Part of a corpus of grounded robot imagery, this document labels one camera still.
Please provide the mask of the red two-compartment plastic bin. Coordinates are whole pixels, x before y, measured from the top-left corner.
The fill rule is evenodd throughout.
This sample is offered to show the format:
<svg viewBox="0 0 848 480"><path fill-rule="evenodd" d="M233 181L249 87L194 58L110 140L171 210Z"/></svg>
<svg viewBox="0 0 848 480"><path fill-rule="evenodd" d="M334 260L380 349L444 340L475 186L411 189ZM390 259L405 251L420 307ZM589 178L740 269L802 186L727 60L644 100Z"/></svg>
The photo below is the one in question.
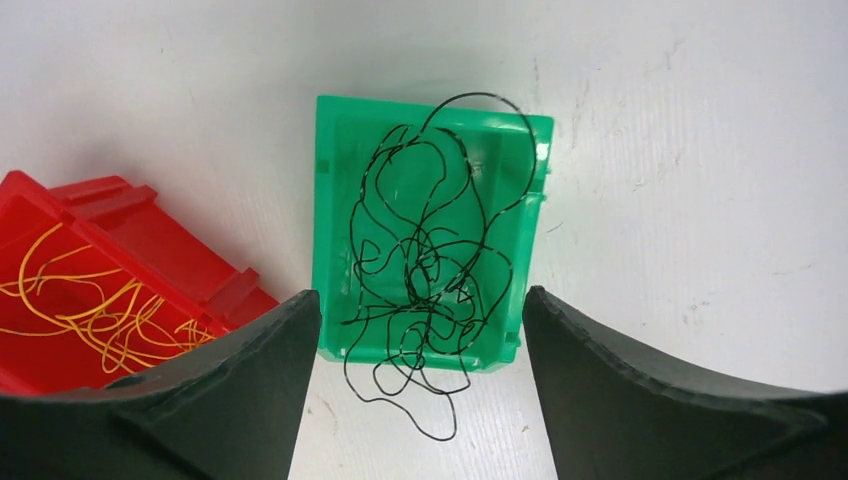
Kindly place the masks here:
<svg viewBox="0 0 848 480"><path fill-rule="evenodd" d="M156 202L108 176L1 183L1 389L99 388L174 359L272 309L238 270Z"/></svg>

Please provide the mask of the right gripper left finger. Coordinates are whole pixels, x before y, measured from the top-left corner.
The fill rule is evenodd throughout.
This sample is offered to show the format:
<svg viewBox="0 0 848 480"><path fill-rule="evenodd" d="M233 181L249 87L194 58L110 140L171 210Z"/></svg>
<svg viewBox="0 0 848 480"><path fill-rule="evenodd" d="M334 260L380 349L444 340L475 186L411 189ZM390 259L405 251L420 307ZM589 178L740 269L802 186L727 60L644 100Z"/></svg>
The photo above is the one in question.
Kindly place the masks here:
<svg viewBox="0 0 848 480"><path fill-rule="evenodd" d="M321 327L305 290L100 389L1 398L5 479L284 479Z"/></svg>

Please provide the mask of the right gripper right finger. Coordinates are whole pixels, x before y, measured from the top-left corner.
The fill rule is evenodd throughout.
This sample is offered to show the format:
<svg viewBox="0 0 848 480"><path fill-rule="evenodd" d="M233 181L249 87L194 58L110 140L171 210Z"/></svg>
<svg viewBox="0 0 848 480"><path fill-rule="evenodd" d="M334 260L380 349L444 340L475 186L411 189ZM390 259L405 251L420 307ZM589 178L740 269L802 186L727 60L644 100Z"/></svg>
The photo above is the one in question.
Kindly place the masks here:
<svg viewBox="0 0 848 480"><path fill-rule="evenodd" d="M722 374L540 286L523 326L561 479L843 479L847 396Z"/></svg>

